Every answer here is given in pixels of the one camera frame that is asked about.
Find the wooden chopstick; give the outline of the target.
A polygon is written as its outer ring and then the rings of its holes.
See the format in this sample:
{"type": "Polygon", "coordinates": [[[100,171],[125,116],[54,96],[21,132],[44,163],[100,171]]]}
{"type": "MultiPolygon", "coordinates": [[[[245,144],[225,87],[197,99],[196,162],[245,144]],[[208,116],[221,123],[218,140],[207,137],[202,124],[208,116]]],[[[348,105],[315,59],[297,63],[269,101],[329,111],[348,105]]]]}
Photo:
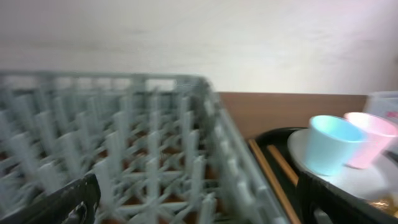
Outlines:
{"type": "Polygon", "coordinates": [[[289,178],[291,183],[296,187],[299,181],[298,175],[295,173],[293,168],[289,165],[289,163],[284,159],[282,154],[274,145],[267,146],[268,151],[271,153],[273,158],[277,161],[278,165],[284,171],[285,175],[289,178]]]}
{"type": "Polygon", "coordinates": [[[271,166],[269,165],[267,159],[262,154],[262,152],[261,152],[259,146],[257,145],[257,143],[255,142],[255,140],[250,139],[249,145],[252,148],[252,151],[254,152],[255,157],[256,157],[257,161],[259,162],[259,165],[260,165],[263,173],[265,173],[265,176],[267,177],[268,181],[270,182],[270,184],[275,192],[275,195],[277,196],[280,204],[282,205],[282,208],[286,212],[290,222],[293,224],[301,224],[300,219],[297,216],[292,204],[288,200],[279,181],[277,180],[277,177],[273,173],[271,166]]]}

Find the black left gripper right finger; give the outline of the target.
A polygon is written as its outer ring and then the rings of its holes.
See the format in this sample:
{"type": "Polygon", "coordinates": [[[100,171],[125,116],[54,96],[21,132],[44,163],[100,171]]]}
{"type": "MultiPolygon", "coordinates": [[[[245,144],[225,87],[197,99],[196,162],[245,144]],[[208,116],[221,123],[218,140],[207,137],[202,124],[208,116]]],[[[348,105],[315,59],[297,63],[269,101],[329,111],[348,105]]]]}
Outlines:
{"type": "Polygon", "coordinates": [[[315,210],[320,209],[333,223],[397,224],[396,217],[306,171],[298,178],[297,197],[304,223],[316,223],[315,210]]]}

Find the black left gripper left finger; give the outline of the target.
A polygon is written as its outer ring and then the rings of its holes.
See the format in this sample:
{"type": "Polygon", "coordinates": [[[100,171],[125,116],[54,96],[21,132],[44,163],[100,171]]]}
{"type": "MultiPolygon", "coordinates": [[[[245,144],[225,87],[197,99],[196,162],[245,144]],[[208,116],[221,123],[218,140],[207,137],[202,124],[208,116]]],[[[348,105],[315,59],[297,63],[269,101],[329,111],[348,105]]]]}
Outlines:
{"type": "Polygon", "coordinates": [[[2,218],[1,224],[94,224],[100,198],[96,176],[87,174],[42,200],[2,218]]]}

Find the light blue cup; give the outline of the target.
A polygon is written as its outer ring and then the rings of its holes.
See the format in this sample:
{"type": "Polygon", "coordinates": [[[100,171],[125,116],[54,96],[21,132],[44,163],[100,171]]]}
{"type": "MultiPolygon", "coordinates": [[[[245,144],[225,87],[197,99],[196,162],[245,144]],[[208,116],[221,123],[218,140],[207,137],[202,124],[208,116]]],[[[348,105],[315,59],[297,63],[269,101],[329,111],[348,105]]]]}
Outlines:
{"type": "Polygon", "coordinates": [[[310,118],[304,164],[319,175],[338,174],[366,140],[366,134],[347,120],[330,115],[310,118]]]}

